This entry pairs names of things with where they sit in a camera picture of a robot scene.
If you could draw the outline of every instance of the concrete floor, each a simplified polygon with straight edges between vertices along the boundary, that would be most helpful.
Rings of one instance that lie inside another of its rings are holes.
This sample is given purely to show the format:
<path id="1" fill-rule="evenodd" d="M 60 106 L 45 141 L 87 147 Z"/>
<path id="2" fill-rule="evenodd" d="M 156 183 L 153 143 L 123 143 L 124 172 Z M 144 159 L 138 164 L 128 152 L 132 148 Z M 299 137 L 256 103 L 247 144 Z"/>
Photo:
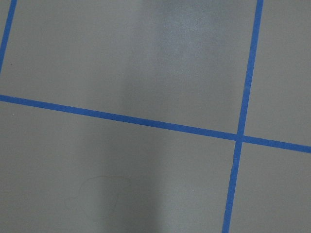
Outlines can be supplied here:
<path id="1" fill-rule="evenodd" d="M 309 233 L 311 2 L 261 2 L 0 1 L 0 231 Z"/>

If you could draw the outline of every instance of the gray square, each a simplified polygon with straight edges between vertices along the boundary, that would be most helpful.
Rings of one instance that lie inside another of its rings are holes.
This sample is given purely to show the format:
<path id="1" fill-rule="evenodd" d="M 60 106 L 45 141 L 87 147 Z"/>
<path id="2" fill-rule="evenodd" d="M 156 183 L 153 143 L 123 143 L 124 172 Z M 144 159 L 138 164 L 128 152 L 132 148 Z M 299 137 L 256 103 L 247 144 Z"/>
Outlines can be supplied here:
<path id="1" fill-rule="evenodd" d="M 245 134 L 310 145 L 311 2 L 265 1 Z"/>
<path id="2" fill-rule="evenodd" d="M 0 93 L 235 133 L 255 5 L 19 1 Z"/>
<path id="3" fill-rule="evenodd" d="M 233 141 L 0 108 L 0 232 L 221 231 Z"/>
<path id="4" fill-rule="evenodd" d="M 0 44 L 2 41 L 3 31 L 6 23 L 6 18 L 8 16 L 10 0 L 1 0 L 0 1 Z"/>
<path id="5" fill-rule="evenodd" d="M 309 233 L 311 155 L 244 144 L 231 233 Z"/>

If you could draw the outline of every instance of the blue line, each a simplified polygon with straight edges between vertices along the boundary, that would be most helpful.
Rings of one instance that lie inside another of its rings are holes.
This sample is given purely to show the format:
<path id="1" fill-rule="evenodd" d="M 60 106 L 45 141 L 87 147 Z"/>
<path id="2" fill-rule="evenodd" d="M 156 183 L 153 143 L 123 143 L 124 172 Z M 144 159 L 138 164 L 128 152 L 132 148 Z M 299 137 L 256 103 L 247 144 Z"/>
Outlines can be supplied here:
<path id="1" fill-rule="evenodd" d="M 4 60 L 4 54 L 5 54 L 6 46 L 8 44 L 8 40 L 9 40 L 9 35 L 10 35 L 10 30 L 11 30 L 11 26 L 12 26 L 12 22 L 13 22 L 16 4 L 17 4 L 17 0 L 11 0 L 8 17 L 7 17 L 6 23 L 5 23 L 5 28 L 4 28 L 4 32 L 3 32 L 1 47 L 0 47 L 0 74 L 1 74 L 1 70 L 2 70 L 2 64 L 3 64 L 3 60 Z"/>
<path id="2" fill-rule="evenodd" d="M 226 206 L 225 206 L 225 215 L 224 215 L 222 233 L 228 233 L 229 228 L 230 228 L 233 200 L 234 200 L 235 188 L 237 184 L 240 156 L 241 156 L 242 143 L 243 143 L 243 135 L 244 135 L 244 129 L 245 129 L 245 124 L 246 124 L 248 102 L 249 102 L 251 84 L 252 84 L 252 79 L 253 79 L 253 71 L 254 71 L 258 37 L 259 37 L 262 7 L 263 7 L 263 0 L 258 0 L 257 5 L 256 5 L 256 11 L 255 11 L 252 40 L 251 40 L 251 46 L 250 46 L 250 51 L 249 51 L 249 57 L 248 57 L 240 119 L 239 119 L 239 125 L 238 125 L 237 140 L 236 140 L 234 154 L 233 154 L 233 165 L 232 165 L 230 181 L 229 181 L 229 188 L 228 188 L 227 201 L 226 201 Z"/>
<path id="3" fill-rule="evenodd" d="M 250 137 L 250 136 L 244 136 L 243 142 L 262 145 L 262 146 L 268 146 L 268 147 L 281 148 L 281 149 L 286 149 L 286 150 L 295 150 L 299 152 L 311 153 L 310 146 L 304 146 L 304 145 L 288 143 L 288 142 L 279 142 L 279 141 L 257 138 L 257 137 Z"/>
<path id="4" fill-rule="evenodd" d="M 121 122 L 126 122 L 126 123 L 131 123 L 131 124 L 137 124 L 137 125 L 145 125 L 145 126 L 161 128 L 161 129 L 166 129 L 166 130 L 192 133 L 192 134 L 197 134 L 197 135 L 210 136 L 210 137 L 216 137 L 216 138 L 222 138 L 222 139 L 228 139 L 228 140 L 236 140 L 236 135 L 233 133 L 225 133 L 225 132 L 220 132 L 220 131 L 215 131 L 215 130 L 206 130 L 206 129 L 172 124 L 172 123 L 167 123 L 167 122 L 162 122 L 162 121 L 148 120 L 148 119 L 142 119 L 138 117 L 124 116 L 124 115 L 94 111 L 94 110 L 89 110 L 89 109 L 84 109 L 84 108 L 70 107 L 70 106 L 65 106 L 65 105 L 60 105 L 60 104 L 55 104 L 55 103 L 46 103 L 46 102 L 41 102 L 41 101 L 36 101 L 36 100 L 28 100 L 28 99 L 22 99 L 22 98 L 4 96 L 4 95 L 0 95 L 0 101 L 16 103 L 16 104 L 37 107 L 37 108 L 50 109 L 50 110 L 66 112 L 66 113 L 73 113 L 73 114 L 78 114 L 78 115 L 85 115 L 89 117 L 97 117 L 97 118 L 103 118 L 103 119 L 108 119 L 108 120 L 121 121 Z"/>

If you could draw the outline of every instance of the stain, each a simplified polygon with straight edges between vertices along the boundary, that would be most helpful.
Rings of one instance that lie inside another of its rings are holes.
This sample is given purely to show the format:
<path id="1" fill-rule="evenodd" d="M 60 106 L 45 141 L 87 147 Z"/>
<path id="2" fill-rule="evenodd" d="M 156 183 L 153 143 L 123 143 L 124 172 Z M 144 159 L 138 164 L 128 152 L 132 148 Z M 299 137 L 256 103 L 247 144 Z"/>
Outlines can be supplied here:
<path id="1" fill-rule="evenodd" d="M 123 176 L 97 176 L 84 181 L 78 195 L 65 199 L 67 209 L 80 208 L 94 222 L 113 216 L 120 193 L 131 186 Z"/>

